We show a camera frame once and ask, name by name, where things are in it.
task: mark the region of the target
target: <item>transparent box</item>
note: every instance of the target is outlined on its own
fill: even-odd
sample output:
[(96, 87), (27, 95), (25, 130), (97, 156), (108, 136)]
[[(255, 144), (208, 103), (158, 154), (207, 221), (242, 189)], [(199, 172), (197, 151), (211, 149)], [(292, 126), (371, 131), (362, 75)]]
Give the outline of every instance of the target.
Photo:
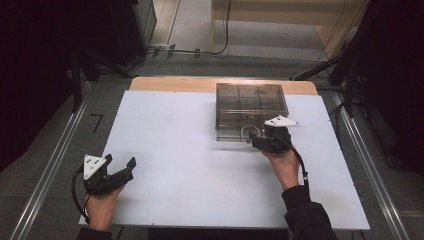
[(249, 142), (249, 132), (261, 135), (264, 121), (278, 115), (289, 115), (281, 85), (216, 86), (217, 141)]

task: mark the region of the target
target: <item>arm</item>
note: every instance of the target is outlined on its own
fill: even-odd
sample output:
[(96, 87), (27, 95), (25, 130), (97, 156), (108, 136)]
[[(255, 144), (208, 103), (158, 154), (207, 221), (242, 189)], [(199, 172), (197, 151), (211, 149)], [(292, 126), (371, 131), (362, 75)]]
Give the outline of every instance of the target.
[(306, 188), (299, 185), (299, 162), (293, 151), (280, 155), (261, 152), (269, 159), (283, 187), (282, 197), (287, 207), (284, 217), (294, 239), (337, 239), (322, 205), (312, 202)]
[(85, 196), (87, 201), (87, 213), (90, 217), (88, 228), (82, 227), (77, 240), (85, 239), (112, 239), (110, 229), (112, 227), (113, 216), (118, 204), (118, 195), (124, 186), (105, 196)]

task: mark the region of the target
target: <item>white tabletop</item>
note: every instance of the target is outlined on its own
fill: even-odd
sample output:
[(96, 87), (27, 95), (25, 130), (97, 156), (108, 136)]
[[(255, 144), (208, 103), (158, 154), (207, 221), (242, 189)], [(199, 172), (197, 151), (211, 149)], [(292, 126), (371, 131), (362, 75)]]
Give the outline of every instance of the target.
[[(115, 224), (288, 228), (268, 160), (247, 143), (216, 142), (215, 98), (125, 93), (104, 156), (113, 156), (109, 173), (131, 157), (137, 166)], [(321, 97), (286, 95), (286, 101), (289, 117), (300, 123), (289, 131), (309, 172), (312, 200), (323, 204), (334, 229), (369, 229)]]

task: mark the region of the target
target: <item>hand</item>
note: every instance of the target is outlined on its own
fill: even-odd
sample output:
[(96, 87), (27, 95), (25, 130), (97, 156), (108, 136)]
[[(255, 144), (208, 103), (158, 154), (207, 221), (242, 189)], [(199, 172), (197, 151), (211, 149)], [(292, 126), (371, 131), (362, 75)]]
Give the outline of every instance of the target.
[(110, 231), (113, 216), (118, 205), (118, 195), (125, 185), (104, 196), (92, 195), (87, 202), (86, 208), (90, 217), (89, 228), (98, 231)]
[(284, 191), (299, 185), (299, 161), (292, 150), (288, 150), (280, 155), (265, 151), (261, 151), (261, 153), (271, 162), (275, 175)]

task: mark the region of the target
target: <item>metal rail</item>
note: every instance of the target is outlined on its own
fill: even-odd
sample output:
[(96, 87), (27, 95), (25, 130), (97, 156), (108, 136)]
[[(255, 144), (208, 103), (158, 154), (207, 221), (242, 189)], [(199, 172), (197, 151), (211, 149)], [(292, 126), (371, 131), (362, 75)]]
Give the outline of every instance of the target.
[[(340, 93), (333, 92), (333, 98), (337, 105), (342, 103), (343, 97)], [(407, 229), (403, 224), (399, 211), (397, 210), (395, 203), (393, 202), (390, 193), (384, 184), (383, 179), (378, 173), (378, 170), (374, 164), (374, 160), (368, 151), (367, 145), (365, 144), (356, 125), (355, 119), (350, 118), (344, 110), (342, 111), (342, 116), (365, 173), (367, 174), (371, 187), (373, 188), (377, 200), (380, 204), (381, 210), (386, 217), (387, 224), (392, 231), (393, 237), (397, 240), (411, 239)]]
[(47, 192), (50, 188), (51, 183), (53, 182), (54, 177), (56, 176), (57, 170), (62, 162), (63, 156), (66, 153), (66, 149), (71, 142), (71, 139), (74, 135), (76, 128), (81, 120), (81, 117), (84, 113), (84, 110), (87, 106), (87, 99), (92, 90), (91, 83), (86, 82), (83, 90), (84, 99), (82, 101), (79, 109), (71, 115), (69, 121), (65, 127), (65, 130), (60, 137), (58, 144), (56, 145), (55, 150), (53, 151), (52, 156), (50, 157), (49, 162), (47, 163), (46, 168), (44, 169), (43, 174), (40, 177), (40, 180), (37, 183), (34, 191), (32, 192), (29, 200), (25, 204), (24, 210), (21, 214), (21, 217), (13, 230), (13, 233), (10, 237), (12, 240), (21, 240), (26, 239), (31, 226), (35, 220), (35, 217), (38, 214), (38, 211), (43, 204), (44, 198), (47, 195)]

